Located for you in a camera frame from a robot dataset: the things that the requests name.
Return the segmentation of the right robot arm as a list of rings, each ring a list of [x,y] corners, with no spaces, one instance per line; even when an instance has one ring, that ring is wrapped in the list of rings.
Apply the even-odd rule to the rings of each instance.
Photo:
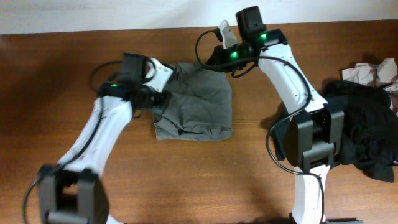
[[[268,29],[257,6],[235,15],[239,34],[228,21],[212,30],[221,42],[202,67],[229,72],[238,78],[248,73],[247,64],[258,67],[277,90],[286,116],[268,130],[266,141],[279,125],[288,125],[279,141],[290,167],[282,165],[266,147],[273,162],[295,177],[295,202],[289,215],[292,223],[329,223],[325,215],[325,182],[340,153],[344,112],[327,101],[311,85],[295,61],[289,41],[280,29]]]

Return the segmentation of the grey shorts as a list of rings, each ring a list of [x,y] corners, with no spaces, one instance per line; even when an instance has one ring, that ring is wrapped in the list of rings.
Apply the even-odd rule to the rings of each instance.
[[[153,116],[158,140],[220,141],[232,136],[232,89],[224,73],[196,63],[174,65],[177,75],[161,116]]]

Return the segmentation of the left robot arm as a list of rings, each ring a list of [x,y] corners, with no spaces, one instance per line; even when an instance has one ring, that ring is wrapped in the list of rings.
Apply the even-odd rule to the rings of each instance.
[[[42,223],[117,223],[101,182],[107,160],[136,111],[165,111],[165,86],[175,78],[174,67],[145,55],[125,53],[118,63],[119,71],[95,90],[93,111],[73,146],[39,170]]]

